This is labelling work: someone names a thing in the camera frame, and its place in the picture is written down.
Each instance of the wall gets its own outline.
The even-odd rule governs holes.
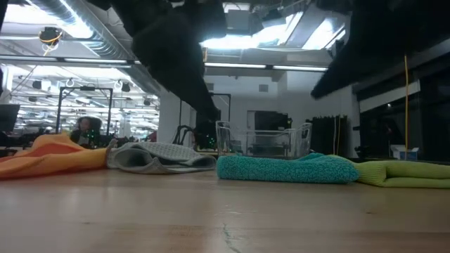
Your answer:
[[[215,93],[231,94],[231,122],[239,129],[247,129],[247,113],[249,110],[266,110],[288,113],[293,119],[292,127],[301,126],[306,119],[319,116],[347,115],[349,130],[359,125],[359,106],[350,86],[340,89],[322,99],[314,100],[310,92],[317,83],[321,73],[286,72],[279,83],[272,82],[269,77],[205,77],[207,83],[214,84]],[[260,84],[268,84],[269,92],[259,92]],[[227,110],[228,100],[213,97],[214,103],[223,111]],[[195,111],[185,103],[182,107],[182,124],[194,126]],[[222,113],[222,120],[228,115]],[[179,125],[179,99],[171,93],[162,93],[160,106],[160,128],[158,141],[170,142]],[[349,154],[359,145],[359,133],[351,132]]]
[[[270,77],[225,77],[206,76],[207,83],[214,84],[215,93],[231,94],[230,121],[239,129],[247,129],[247,111],[277,111],[278,84]],[[260,84],[268,84],[266,93],[259,92]],[[160,97],[160,124],[157,139],[161,142],[173,140],[179,125],[179,98],[174,94],[162,92]],[[216,106],[222,111],[222,120],[228,120],[229,101],[226,96],[213,96]],[[186,103],[182,104],[181,124],[195,126],[196,112]]]
[[[347,86],[315,100],[310,92],[321,75],[319,72],[286,72],[278,86],[278,110],[292,117],[292,127],[295,128],[313,117],[348,116],[351,131],[348,141],[351,145],[347,153],[355,157],[354,147],[359,145],[359,133],[352,131],[352,127],[359,126],[359,105],[356,96],[352,94],[352,87]]]

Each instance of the table surface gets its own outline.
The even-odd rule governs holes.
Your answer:
[[[2,181],[0,252],[450,252],[450,191],[213,171]]]

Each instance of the computer monitor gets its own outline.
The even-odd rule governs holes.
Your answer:
[[[0,131],[13,131],[20,105],[0,105]]]

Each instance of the microfiber cloth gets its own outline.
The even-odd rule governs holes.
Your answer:
[[[358,179],[352,163],[313,153],[298,160],[223,156],[217,161],[220,179],[293,183],[349,183]]]
[[[450,188],[450,166],[401,160],[353,163],[358,182],[381,187]]]
[[[0,158],[0,179],[106,169],[106,154],[111,147],[87,150],[69,136],[42,135],[31,149]]]
[[[169,143],[125,143],[108,153],[107,166],[139,174],[180,174],[215,169],[216,159]]]

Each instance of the black curtain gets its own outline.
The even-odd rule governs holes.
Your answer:
[[[311,149],[325,155],[347,157],[348,124],[347,116],[314,117],[312,123]]]

